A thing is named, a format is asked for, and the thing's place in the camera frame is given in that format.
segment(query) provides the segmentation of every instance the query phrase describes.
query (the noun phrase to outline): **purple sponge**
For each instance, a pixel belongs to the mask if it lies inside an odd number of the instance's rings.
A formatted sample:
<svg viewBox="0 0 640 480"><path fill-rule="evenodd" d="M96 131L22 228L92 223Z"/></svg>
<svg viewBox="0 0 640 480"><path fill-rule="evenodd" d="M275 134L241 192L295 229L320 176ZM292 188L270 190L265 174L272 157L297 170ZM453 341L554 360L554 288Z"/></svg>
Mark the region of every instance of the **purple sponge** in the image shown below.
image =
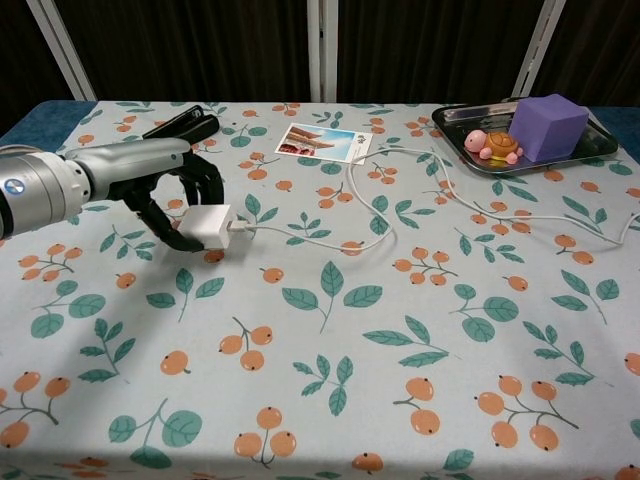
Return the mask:
<svg viewBox="0 0 640 480"><path fill-rule="evenodd" d="M561 95L529 97L518 102L509 135L515 138L532 162L571 155L587 126L586 109Z"/></svg>

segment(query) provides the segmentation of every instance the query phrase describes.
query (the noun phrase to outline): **floral tablecloth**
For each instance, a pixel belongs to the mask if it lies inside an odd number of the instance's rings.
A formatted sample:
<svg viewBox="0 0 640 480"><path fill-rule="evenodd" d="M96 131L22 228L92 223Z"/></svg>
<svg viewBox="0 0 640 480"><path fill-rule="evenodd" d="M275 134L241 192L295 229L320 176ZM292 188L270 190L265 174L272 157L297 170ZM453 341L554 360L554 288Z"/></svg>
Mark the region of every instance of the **floral tablecloth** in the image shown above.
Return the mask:
<svg viewBox="0 0 640 480"><path fill-rule="evenodd" d="M100 102L70 135L133 141L192 104ZM638 210L620 151L480 177L439 105L222 104L194 149L260 225L180 253L121 203L2 242L4 479L631 479L640 472L640 240L498 222L452 199L430 153L356 169L274 153L292 121L445 156L456 190L505 214L618 235ZM155 196L176 222L182 187ZM353 255L306 242L371 242Z"/></svg>

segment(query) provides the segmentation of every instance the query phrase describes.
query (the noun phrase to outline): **silver tray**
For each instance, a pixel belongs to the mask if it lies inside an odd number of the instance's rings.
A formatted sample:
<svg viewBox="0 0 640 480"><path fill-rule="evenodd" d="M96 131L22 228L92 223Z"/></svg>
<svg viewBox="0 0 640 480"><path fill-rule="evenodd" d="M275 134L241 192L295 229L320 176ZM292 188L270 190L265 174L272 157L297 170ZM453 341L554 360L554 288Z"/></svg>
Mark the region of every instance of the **silver tray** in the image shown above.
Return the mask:
<svg viewBox="0 0 640 480"><path fill-rule="evenodd" d="M588 160L595 157L606 158L615 155L618 151L618 141L615 137L591 119L568 158L534 163L526 158L525 152L525 156L520 157L516 164L509 165L505 162L482 160L477 153L471 153L464 148L464 141L472 130L508 131L517 105L517 101L508 101L492 105L443 107L434 111L432 118L461 159L471 168L483 173L519 172L556 163Z"/></svg>

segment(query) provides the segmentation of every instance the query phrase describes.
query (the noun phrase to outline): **toy turtle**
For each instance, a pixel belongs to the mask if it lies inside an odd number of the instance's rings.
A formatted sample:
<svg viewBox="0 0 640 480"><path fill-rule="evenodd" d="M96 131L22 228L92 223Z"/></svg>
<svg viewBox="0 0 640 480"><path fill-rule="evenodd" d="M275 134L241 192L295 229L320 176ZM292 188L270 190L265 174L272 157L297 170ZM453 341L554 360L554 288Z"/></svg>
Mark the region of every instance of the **toy turtle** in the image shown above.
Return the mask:
<svg viewBox="0 0 640 480"><path fill-rule="evenodd" d="M472 153L477 153L483 160L493 159L513 165L524 153L518 141L506 132L489 132L473 130L467 135L464 146Z"/></svg>

